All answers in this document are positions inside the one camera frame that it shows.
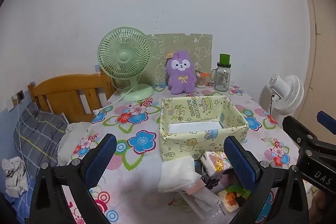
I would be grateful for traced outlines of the pink paper packet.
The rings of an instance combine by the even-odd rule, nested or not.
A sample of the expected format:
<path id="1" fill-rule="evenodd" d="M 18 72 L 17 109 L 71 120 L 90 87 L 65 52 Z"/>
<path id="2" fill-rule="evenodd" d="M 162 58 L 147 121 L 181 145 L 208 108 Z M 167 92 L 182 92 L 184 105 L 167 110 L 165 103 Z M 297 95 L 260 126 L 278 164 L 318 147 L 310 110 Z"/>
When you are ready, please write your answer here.
<path id="1" fill-rule="evenodd" d="M 183 191 L 188 195 L 193 195 L 197 191 L 202 190 L 205 187 L 205 185 L 206 184 L 202 180 L 198 180 L 195 183 L 186 187 Z"/>

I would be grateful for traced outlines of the white towel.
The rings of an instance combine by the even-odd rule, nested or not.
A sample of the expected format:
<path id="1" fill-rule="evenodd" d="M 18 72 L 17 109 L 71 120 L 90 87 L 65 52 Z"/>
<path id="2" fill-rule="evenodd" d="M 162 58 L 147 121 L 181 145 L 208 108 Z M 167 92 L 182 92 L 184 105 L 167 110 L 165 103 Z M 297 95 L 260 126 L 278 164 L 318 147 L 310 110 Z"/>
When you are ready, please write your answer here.
<path id="1" fill-rule="evenodd" d="M 191 156 L 164 161 L 161 164 L 158 191 L 179 192 L 191 188 L 200 179 L 201 175 L 195 171 L 194 159 Z"/>

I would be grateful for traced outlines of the grey drawstring pouch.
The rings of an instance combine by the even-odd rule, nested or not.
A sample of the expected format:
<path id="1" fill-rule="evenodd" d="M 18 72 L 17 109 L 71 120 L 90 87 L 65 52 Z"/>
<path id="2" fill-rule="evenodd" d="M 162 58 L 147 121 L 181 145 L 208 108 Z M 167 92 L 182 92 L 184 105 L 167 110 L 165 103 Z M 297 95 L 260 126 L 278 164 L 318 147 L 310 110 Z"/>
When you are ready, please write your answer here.
<path id="1" fill-rule="evenodd" d="M 203 173 L 201 179 L 205 183 L 205 187 L 207 189 L 213 190 L 216 186 L 218 186 L 221 175 L 209 176 L 207 173 Z"/>

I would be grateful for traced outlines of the crumpled white grey cloth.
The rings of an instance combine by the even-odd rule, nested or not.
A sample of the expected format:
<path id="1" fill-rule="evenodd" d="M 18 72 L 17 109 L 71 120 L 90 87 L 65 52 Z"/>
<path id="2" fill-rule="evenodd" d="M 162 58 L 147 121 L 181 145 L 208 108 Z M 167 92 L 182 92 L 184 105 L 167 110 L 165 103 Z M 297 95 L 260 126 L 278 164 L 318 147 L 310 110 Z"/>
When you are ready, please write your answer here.
<path id="1" fill-rule="evenodd" d="M 25 162 L 20 157 L 2 160 L 5 172 L 6 193 L 13 198 L 19 198 L 29 188 Z"/>

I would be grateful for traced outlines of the white standing fan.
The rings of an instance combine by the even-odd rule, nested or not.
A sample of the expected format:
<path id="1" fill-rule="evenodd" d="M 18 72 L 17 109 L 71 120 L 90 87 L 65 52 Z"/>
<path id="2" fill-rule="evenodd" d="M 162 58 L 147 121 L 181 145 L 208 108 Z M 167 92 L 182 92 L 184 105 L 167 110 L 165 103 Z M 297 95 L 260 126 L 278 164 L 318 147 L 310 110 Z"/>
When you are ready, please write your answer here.
<path id="1" fill-rule="evenodd" d="M 284 118 L 293 115 L 303 100 L 303 83 L 295 75 L 288 75 L 283 79 L 273 74 L 268 80 L 268 88 L 272 93 L 270 115 L 282 127 Z"/>

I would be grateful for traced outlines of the grey plaid pillow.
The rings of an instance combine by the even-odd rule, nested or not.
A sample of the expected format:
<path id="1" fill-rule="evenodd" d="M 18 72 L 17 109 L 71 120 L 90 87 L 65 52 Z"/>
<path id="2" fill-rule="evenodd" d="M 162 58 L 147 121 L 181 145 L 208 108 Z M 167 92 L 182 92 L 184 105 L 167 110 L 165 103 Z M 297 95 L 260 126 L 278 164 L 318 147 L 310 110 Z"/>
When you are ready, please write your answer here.
<path id="1" fill-rule="evenodd" d="M 14 130 L 14 145 L 30 177 L 37 177 L 44 162 L 57 166 L 59 143 L 67 125 L 63 114 L 44 112 L 35 102 L 22 112 Z"/>

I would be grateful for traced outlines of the floral tablecloth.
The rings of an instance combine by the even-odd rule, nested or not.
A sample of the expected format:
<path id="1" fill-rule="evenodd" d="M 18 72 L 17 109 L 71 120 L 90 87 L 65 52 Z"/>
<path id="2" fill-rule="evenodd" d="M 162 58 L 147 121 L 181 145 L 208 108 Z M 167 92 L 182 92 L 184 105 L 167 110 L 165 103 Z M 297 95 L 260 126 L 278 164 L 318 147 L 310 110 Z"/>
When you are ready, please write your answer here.
<path id="1" fill-rule="evenodd" d="M 91 189 L 93 198 L 112 223 L 228 223 L 232 214 L 202 220 L 178 193 L 158 191 L 161 173 L 159 111 L 170 91 L 155 87 L 151 98 L 137 103 L 118 101 L 105 107 L 91 123 L 72 123 L 58 149 L 58 163 L 83 158 L 107 134 L 117 139 L 117 149 L 102 178 Z M 227 97 L 249 124 L 242 145 L 259 160 L 276 168 L 297 162 L 298 147 L 277 122 L 238 86 Z"/>

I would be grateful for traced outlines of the glass mason jar green lid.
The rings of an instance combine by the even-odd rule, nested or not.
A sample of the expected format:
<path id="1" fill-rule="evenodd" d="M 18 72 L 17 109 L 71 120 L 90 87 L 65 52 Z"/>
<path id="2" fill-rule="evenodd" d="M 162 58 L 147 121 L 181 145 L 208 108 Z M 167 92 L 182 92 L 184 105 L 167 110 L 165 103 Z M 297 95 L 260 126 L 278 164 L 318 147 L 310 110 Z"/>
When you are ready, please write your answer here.
<path id="1" fill-rule="evenodd" d="M 217 62 L 217 68 L 211 70 L 210 79 L 214 89 L 219 92 L 227 92 L 230 85 L 230 77 L 230 55 L 221 53 Z"/>

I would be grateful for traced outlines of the yellow cartoon fabric storage box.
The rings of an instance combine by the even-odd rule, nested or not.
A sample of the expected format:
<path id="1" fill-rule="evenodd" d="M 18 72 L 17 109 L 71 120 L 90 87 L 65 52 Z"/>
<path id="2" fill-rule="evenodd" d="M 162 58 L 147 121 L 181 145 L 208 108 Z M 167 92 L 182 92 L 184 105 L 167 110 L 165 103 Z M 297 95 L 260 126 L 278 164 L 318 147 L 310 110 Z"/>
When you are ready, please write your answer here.
<path id="1" fill-rule="evenodd" d="M 159 147 L 163 161 L 207 151 L 223 152 L 224 140 L 246 138 L 249 124 L 226 96 L 163 98 L 159 119 Z"/>

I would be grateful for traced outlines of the cotton swab jar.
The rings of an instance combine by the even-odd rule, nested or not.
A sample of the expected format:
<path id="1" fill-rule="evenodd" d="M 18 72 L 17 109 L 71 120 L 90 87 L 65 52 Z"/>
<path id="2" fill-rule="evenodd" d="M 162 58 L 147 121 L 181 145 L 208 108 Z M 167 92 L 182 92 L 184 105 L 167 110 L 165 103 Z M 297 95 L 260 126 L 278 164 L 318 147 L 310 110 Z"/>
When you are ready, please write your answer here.
<path id="1" fill-rule="evenodd" d="M 206 86 L 207 79 L 211 77 L 209 73 L 201 71 L 195 71 L 195 75 L 197 77 L 197 82 L 195 84 L 197 88 L 204 88 Z"/>

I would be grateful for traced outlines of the purple plush toy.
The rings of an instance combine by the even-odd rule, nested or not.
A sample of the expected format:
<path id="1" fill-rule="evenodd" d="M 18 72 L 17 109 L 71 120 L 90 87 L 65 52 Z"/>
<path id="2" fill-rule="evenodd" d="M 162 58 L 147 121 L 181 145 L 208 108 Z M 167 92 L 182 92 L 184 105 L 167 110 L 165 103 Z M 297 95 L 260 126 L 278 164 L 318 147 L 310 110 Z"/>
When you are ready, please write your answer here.
<path id="1" fill-rule="evenodd" d="M 167 59 L 166 73 L 172 94 L 190 94 L 195 91 L 195 67 L 187 51 L 176 51 Z"/>

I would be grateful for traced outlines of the green cartoon cardboard panel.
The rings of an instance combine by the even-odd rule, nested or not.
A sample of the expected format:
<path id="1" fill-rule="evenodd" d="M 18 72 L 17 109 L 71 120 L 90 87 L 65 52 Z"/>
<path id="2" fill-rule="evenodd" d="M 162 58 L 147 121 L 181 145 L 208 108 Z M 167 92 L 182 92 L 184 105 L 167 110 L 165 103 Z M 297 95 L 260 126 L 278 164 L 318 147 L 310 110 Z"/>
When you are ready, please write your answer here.
<path id="1" fill-rule="evenodd" d="M 167 56 L 176 51 L 186 51 L 197 71 L 209 73 L 213 36 L 210 34 L 155 34 L 147 38 L 152 46 L 152 57 L 139 82 L 149 85 L 167 83 Z"/>

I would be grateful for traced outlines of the green desk fan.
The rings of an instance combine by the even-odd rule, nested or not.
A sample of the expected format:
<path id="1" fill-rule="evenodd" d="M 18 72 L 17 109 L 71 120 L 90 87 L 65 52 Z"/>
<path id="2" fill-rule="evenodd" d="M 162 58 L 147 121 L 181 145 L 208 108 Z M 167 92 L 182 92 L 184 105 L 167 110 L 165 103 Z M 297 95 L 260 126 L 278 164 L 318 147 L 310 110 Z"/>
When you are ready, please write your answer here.
<path id="1" fill-rule="evenodd" d="M 113 80 L 129 81 L 121 90 L 121 98 L 141 101 L 153 95 L 148 84 L 139 79 L 150 63 L 151 44 L 147 36 L 132 27 L 119 27 L 106 34 L 97 50 L 98 63 L 102 71 Z"/>

